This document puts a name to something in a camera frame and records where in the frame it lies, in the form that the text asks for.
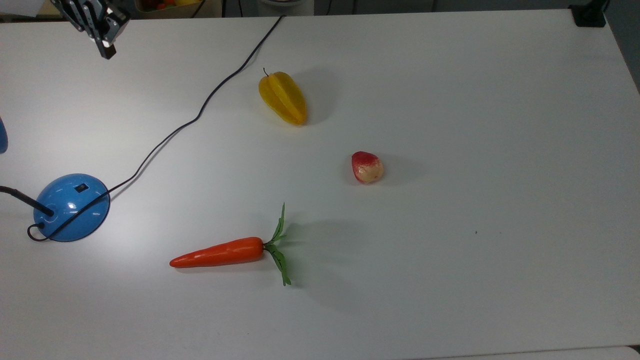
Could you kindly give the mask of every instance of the carrot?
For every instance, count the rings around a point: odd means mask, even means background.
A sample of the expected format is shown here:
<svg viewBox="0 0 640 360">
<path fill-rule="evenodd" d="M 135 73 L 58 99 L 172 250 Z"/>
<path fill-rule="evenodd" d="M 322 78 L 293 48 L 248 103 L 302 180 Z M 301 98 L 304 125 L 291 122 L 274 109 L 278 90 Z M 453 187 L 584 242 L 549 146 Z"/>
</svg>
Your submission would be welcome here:
<svg viewBox="0 0 640 360">
<path fill-rule="evenodd" d="M 282 234 L 283 228 L 284 204 L 282 204 L 282 214 L 280 215 L 280 219 L 278 219 L 278 227 L 275 233 L 273 233 L 271 240 L 266 243 L 263 243 L 262 239 L 255 236 L 242 238 L 179 256 L 171 260 L 169 265 L 174 268 L 193 268 L 199 266 L 240 264 L 260 260 L 263 252 L 267 251 L 271 254 L 278 269 L 282 273 L 282 284 L 284 286 L 287 284 L 291 285 L 291 280 L 289 280 L 289 276 L 287 275 L 287 263 L 284 255 L 275 245 L 278 240 L 286 236 Z"/>
</svg>

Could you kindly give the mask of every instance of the black cable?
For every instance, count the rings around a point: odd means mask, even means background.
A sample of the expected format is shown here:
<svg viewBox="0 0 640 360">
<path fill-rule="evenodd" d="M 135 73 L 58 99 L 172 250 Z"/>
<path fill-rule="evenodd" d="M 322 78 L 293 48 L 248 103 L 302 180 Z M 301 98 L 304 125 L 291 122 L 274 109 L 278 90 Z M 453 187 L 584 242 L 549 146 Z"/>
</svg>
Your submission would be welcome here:
<svg viewBox="0 0 640 360">
<path fill-rule="evenodd" d="M 100 200 L 102 200 L 103 197 L 109 195 L 110 193 L 112 193 L 113 191 L 115 191 L 116 189 L 120 188 L 121 186 L 127 184 L 128 182 L 132 181 L 133 179 L 135 179 L 138 174 L 140 173 L 140 170 L 142 170 L 142 168 L 147 164 L 147 161 L 149 160 L 149 158 L 151 158 L 154 153 L 156 153 L 156 150 L 162 146 L 164 143 L 166 143 L 173 135 L 176 135 L 177 133 L 180 132 L 180 130 L 184 129 L 185 127 L 193 124 L 194 122 L 198 121 L 200 119 L 200 117 L 202 116 L 202 113 L 204 112 L 205 108 L 207 107 L 209 100 L 211 100 L 211 97 L 213 97 L 213 95 L 218 92 L 218 90 L 227 82 L 229 81 L 232 77 L 238 75 L 242 70 L 244 70 L 244 68 L 246 67 L 246 64 L 249 63 L 249 61 L 251 60 L 251 58 L 253 58 L 253 55 L 258 51 L 258 49 L 260 49 L 260 46 L 262 46 L 262 44 L 267 40 L 267 38 L 269 37 L 269 35 L 273 32 L 273 30 L 276 28 L 276 26 L 278 26 L 278 24 L 280 23 L 280 21 L 282 21 L 282 18 L 284 18 L 285 15 L 281 15 L 278 20 L 275 22 L 275 24 L 273 24 L 273 26 L 271 27 L 271 29 L 269 29 L 269 31 L 267 32 L 266 35 L 264 35 L 264 37 L 262 38 L 262 40 L 260 40 L 260 42 L 258 43 L 258 45 L 255 46 L 255 48 L 253 49 L 253 51 L 251 52 L 251 54 L 249 54 L 249 57 L 247 57 L 247 59 L 244 61 L 244 63 L 233 73 L 231 73 L 231 75 L 227 76 L 222 82 L 220 82 L 220 84 L 218 84 L 218 86 L 216 86 L 215 89 L 213 89 L 213 91 L 209 94 L 209 96 L 207 97 L 207 99 L 204 101 L 202 107 L 200 108 L 200 111 L 198 112 L 198 115 L 195 117 L 195 119 L 181 125 L 180 127 L 178 127 L 176 130 L 173 130 L 173 132 L 171 132 L 166 138 L 164 138 L 164 140 L 162 140 L 161 142 L 159 142 L 154 148 L 153 150 L 151 150 L 151 152 L 147 155 L 147 157 L 142 161 L 142 163 L 140 164 L 140 166 L 138 167 L 138 169 L 136 170 L 136 172 L 128 179 L 126 179 L 125 181 L 121 182 L 120 184 L 117 184 L 116 186 L 110 188 L 109 190 L 107 190 L 106 192 L 100 194 L 98 197 L 96 197 L 95 199 L 93 199 L 90 203 L 88 203 L 87 205 L 85 205 L 84 207 L 82 207 L 80 210 L 78 210 L 77 213 L 73 214 L 73 216 L 71 216 L 69 219 L 67 219 L 67 221 L 65 221 L 64 223 L 62 223 L 62 225 L 60 225 L 56 230 L 53 231 L 53 233 L 51 233 L 51 235 L 47 236 L 44 239 L 36 239 L 34 238 L 30 231 L 32 227 L 37 226 L 40 227 L 40 224 L 33 224 L 31 226 L 29 226 L 29 228 L 27 229 L 27 234 L 29 235 L 29 237 L 32 240 L 36 240 L 36 241 L 44 241 L 47 239 L 52 238 L 53 236 L 55 236 L 56 234 L 58 234 L 60 231 L 62 231 L 62 229 L 64 229 L 67 225 L 69 225 L 73 220 L 75 220 L 78 216 L 80 216 L 82 213 L 84 213 L 86 210 L 88 210 L 90 207 L 92 207 L 93 205 L 96 205 Z"/>
<path fill-rule="evenodd" d="M 194 17 L 196 17 L 196 15 L 198 15 L 198 12 L 199 12 L 199 11 L 200 11 L 200 9 L 202 8 L 202 5 L 204 5 L 204 2 L 205 2 L 205 1 L 206 1 L 206 0 L 202 0 L 202 1 L 200 2 L 200 5 L 198 6 L 198 8 L 196 9 L 196 11 L 195 11 L 195 12 L 193 13 L 193 15 L 191 16 L 191 19 L 193 19 Z"/>
</svg>

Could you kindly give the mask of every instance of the table surface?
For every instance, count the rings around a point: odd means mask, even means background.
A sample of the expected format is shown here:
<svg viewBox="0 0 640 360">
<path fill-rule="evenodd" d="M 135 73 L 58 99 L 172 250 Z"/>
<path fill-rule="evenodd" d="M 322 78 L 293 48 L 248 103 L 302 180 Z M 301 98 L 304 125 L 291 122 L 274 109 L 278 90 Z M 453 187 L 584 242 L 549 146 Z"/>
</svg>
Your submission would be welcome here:
<svg viewBox="0 0 640 360">
<path fill-rule="evenodd" d="M 0 184 L 114 186 L 275 19 L 0 24 Z M 308 124 L 260 99 L 300 85 Z M 640 96 L 609 27 L 568 10 L 285 18 L 104 224 L 36 243 L 0 202 L 3 359 L 416 359 L 640 343 Z M 358 184 L 355 151 L 387 173 Z M 244 236 L 270 258 L 176 270 Z"/>
</svg>

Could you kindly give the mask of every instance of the plastic vegetable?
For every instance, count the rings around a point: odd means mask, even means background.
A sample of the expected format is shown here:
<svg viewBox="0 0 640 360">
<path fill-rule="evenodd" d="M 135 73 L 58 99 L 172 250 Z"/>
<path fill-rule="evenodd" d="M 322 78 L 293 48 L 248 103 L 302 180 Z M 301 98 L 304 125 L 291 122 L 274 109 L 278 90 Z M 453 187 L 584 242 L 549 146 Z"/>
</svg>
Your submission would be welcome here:
<svg viewBox="0 0 640 360">
<path fill-rule="evenodd" d="M 298 126 L 307 121 L 305 97 L 288 74 L 279 71 L 265 76 L 258 84 L 258 91 L 262 100 L 282 120 Z"/>
<path fill-rule="evenodd" d="M 291 280 L 287 275 L 287 263 L 284 255 L 278 250 L 275 243 L 286 235 L 282 234 L 284 228 L 284 204 L 282 204 L 282 214 L 278 220 L 278 227 L 266 243 L 262 239 L 252 236 L 242 238 L 228 243 L 215 245 L 206 249 L 190 252 L 179 256 L 169 262 L 174 268 L 194 268 L 199 266 L 220 266 L 247 263 L 260 260 L 264 251 L 273 257 L 278 269 L 282 273 L 282 284 L 291 285 Z"/>
<path fill-rule="evenodd" d="M 379 157 L 365 151 L 358 151 L 351 155 L 353 175 L 363 184 L 378 180 L 385 173 Z"/>
</svg>

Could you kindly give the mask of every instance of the blue lamp base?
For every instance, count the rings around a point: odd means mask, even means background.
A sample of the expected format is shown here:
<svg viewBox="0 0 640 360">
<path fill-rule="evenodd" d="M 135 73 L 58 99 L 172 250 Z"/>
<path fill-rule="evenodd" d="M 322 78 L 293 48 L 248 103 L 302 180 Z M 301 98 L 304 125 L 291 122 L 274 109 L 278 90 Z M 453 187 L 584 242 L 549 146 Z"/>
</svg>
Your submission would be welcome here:
<svg viewBox="0 0 640 360">
<path fill-rule="evenodd" d="M 37 201 L 53 210 L 47 216 L 40 210 L 33 210 L 33 220 L 43 224 L 40 232 L 50 237 L 57 228 L 74 216 L 78 210 L 107 191 L 102 181 L 86 174 L 70 174 L 59 177 L 42 190 Z M 69 225 L 56 233 L 51 240 L 76 241 L 94 232 L 107 217 L 111 197 L 105 195 L 98 203 L 80 214 Z"/>
</svg>

